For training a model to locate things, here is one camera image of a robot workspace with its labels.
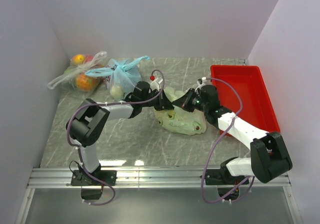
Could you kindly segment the light green plastic bag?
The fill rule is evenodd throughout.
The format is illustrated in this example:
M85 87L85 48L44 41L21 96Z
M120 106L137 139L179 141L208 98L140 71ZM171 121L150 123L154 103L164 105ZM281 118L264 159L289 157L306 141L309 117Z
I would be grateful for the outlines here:
M154 114L159 125L173 133L195 135L207 129L205 116L198 110L187 112L175 106L173 110L154 110Z

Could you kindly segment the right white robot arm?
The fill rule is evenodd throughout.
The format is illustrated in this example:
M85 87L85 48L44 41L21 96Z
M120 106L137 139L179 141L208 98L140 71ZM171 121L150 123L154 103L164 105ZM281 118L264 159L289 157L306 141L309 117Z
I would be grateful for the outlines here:
M279 132L259 129L220 104L215 86L191 88L172 104L187 112L199 110L214 127L243 143L250 151L248 158L231 158L220 165L220 178L226 184L238 176L253 176L268 183L293 167L284 139Z

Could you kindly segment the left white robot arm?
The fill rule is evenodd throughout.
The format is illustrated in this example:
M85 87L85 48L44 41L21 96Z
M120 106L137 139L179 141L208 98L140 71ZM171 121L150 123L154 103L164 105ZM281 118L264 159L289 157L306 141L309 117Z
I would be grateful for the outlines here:
M72 115L66 125L67 142L76 147L80 158L79 171L89 185L103 183L101 165L97 157L96 141L106 122L117 119L131 119L141 113L144 107L171 110L174 107L165 96L165 81L157 78L151 83L140 81L125 100L97 103L86 99Z

